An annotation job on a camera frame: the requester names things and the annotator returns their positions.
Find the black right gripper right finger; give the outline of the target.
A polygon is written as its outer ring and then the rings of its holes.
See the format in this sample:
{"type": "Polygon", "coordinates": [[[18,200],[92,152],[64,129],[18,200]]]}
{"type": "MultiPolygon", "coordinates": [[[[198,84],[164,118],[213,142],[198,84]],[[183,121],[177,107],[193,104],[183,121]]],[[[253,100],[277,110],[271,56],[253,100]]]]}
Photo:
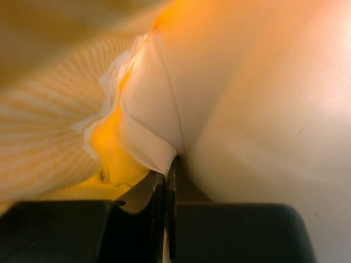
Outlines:
{"type": "Polygon", "coordinates": [[[299,213],[276,203],[219,203],[188,177],[180,158],[168,175],[171,262],[316,262],[299,213]]]}

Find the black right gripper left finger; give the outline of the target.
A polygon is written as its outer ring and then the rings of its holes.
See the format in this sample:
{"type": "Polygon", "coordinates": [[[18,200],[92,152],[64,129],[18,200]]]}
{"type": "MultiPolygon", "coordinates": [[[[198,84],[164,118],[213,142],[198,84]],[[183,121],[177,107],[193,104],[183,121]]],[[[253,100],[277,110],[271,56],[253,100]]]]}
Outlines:
{"type": "Polygon", "coordinates": [[[114,201],[22,202],[1,217],[1,262],[161,262],[162,174],[114,201]]]}

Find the white pillow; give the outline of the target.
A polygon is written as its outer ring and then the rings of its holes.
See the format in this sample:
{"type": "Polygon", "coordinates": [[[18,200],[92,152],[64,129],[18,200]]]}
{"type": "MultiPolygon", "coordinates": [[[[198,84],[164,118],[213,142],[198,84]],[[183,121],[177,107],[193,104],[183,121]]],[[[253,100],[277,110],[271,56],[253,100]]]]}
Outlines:
{"type": "Polygon", "coordinates": [[[120,106],[138,162],[180,155],[217,201],[290,204],[319,262],[350,262],[350,1],[174,1],[120,106]]]}

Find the yellow pillowcase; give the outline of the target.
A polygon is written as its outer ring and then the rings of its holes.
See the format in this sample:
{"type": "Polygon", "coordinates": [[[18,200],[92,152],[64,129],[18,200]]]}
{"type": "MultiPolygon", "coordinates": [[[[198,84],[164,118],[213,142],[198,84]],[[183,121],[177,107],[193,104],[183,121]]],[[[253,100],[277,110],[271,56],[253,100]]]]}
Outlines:
{"type": "Polygon", "coordinates": [[[1,1],[1,213],[113,200],[148,173],[124,149],[120,96],[169,1],[1,1]]]}

